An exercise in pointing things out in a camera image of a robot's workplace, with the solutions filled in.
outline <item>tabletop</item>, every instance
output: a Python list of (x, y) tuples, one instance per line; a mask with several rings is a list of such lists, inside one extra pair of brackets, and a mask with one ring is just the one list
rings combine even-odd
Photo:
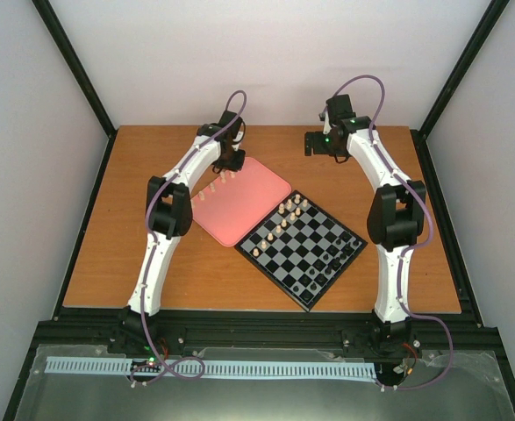
[[(368, 240), (374, 192), (353, 159), (336, 164), (326, 155), (304, 156), (304, 134), (318, 126), (249, 126), (242, 149)], [(121, 126), (75, 264), (65, 307), (120, 308), (138, 280), (147, 234), (147, 182), (186, 153), (195, 126)], [(378, 127), (386, 149), (412, 180), (422, 179), (407, 127)], [(208, 169), (194, 196), (216, 177)], [(419, 241), (425, 239), (427, 229)], [(378, 289), (378, 258), (370, 241), (312, 311), (371, 311)], [(438, 231), (411, 259), (413, 311), (460, 312)], [(162, 308), (302, 311), (233, 247), (221, 246), (193, 222), (177, 247), (163, 286)]]

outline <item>white arm segment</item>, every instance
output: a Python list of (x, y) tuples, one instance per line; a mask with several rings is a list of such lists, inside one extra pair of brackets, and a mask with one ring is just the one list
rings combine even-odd
[[(243, 132), (239, 132), (236, 140), (240, 140), (242, 136)], [(221, 147), (220, 143), (217, 141), (212, 141), (208, 145), (200, 147), (200, 145), (208, 138), (208, 136), (196, 136), (195, 141), (193, 142), (193, 145), (189, 151), (182, 157), (179, 163), (171, 171), (168, 171), (164, 175), (164, 178), (169, 179), (169, 177), (171, 177), (173, 174), (177, 174), (177, 177), (173, 180), (174, 183), (179, 184), (182, 182), (189, 188), (194, 186), (204, 171), (220, 156)], [(237, 149), (238, 147), (240, 147), (240, 145), (235, 145), (234, 149)], [(192, 154), (194, 150), (197, 149), (199, 149), (198, 152), (195, 153), (195, 155), (189, 160), (183, 170), (179, 171), (181, 164), (187, 159), (188, 156)], [(172, 237), (171, 239), (166, 239), (165, 234), (159, 232), (156, 233), (156, 237), (158, 239), (157, 248), (148, 269), (146, 286), (142, 287), (142, 283), (144, 283), (147, 262), (150, 257), (150, 253), (152, 252), (152, 247), (154, 247), (154, 237), (150, 233), (148, 233), (147, 236), (147, 250), (146, 254), (144, 255), (142, 269), (140, 270), (134, 292), (132, 293), (131, 298), (128, 300), (128, 305), (131, 306), (131, 309), (137, 313), (141, 313), (140, 293), (141, 289), (145, 288), (144, 311), (148, 313), (148, 316), (152, 316), (160, 310), (161, 290), (166, 279), (169, 262), (171, 261), (171, 256), (173, 255), (173, 252), (175, 251), (175, 248), (181, 239), (181, 237)]]
[[(329, 133), (331, 127), (329, 125), (329, 117), (325, 115), (324, 134)], [(379, 187), (389, 184), (390, 186), (398, 186), (400, 182), (393, 176), (398, 174), (403, 180), (409, 181), (410, 178), (397, 167), (396, 163), (391, 159), (390, 155), (383, 147), (378, 131), (372, 131), (374, 142), (378, 146), (380, 152), (394, 168), (393, 173), (388, 171), (378, 152), (374, 149), (368, 129), (358, 130), (349, 135), (347, 141), (348, 152), (358, 161), (359, 165), (368, 177), (372, 189), (376, 191)], [(400, 302), (397, 300), (397, 264), (400, 254), (405, 246), (395, 247), (392, 252), (388, 252), (383, 246), (376, 245), (378, 250), (378, 297), (374, 305), (376, 315), (382, 322), (401, 322), (407, 318), (407, 314), (402, 309)], [(404, 298), (404, 304), (407, 307), (407, 287), (409, 283), (409, 265), (413, 251), (408, 252), (404, 257), (404, 264), (401, 276), (401, 292)]]

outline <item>wall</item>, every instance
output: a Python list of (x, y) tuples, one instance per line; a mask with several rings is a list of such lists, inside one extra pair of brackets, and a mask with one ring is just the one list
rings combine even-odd
[(105, 144), (31, 1), (0, 2), (0, 419), (52, 316)]
[(429, 138), (485, 324), (515, 374), (515, 2)]
[[(315, 125), (372, 73), (388, 89), (380, 123), (420, 127), (489, 0), (52, 3), (116, 125), (200, 125), (238, 88), (250, 125)], [(349, 92), (373, 114), (373, 82)]]

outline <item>red placemat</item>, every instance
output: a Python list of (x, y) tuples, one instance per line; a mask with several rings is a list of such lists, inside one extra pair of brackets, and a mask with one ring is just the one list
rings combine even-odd
[(191, 199), (193, 218), (222, 246), (238, 243), (290, 192), (290, 185), (254, 158), (225, 171)]

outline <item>chessboard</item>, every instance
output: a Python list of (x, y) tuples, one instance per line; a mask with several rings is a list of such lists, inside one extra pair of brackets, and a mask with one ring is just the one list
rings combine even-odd
[(310, 311), (366, 245), (295, 190), (235, 248)]

